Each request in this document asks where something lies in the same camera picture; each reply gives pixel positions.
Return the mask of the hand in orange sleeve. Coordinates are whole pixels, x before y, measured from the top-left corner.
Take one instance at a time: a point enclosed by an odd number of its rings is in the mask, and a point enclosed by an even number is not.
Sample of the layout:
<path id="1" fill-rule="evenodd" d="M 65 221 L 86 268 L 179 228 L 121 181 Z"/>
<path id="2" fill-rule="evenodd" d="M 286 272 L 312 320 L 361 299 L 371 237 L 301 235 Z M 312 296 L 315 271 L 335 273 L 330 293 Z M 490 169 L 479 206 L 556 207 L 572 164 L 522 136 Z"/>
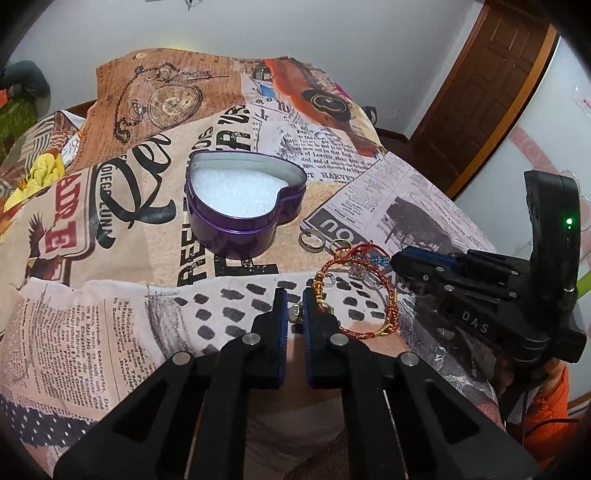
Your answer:
<path id="1" fill-rule="evenodd" d="M 508 424 L 508 432 L 535 458 L 541 471 L 565 453 L 578 437 L 579 423 L 568 423 L 570 379 L 567 364 L 551 360 L 543 369 L 547 374 L 524 420 Z"/>

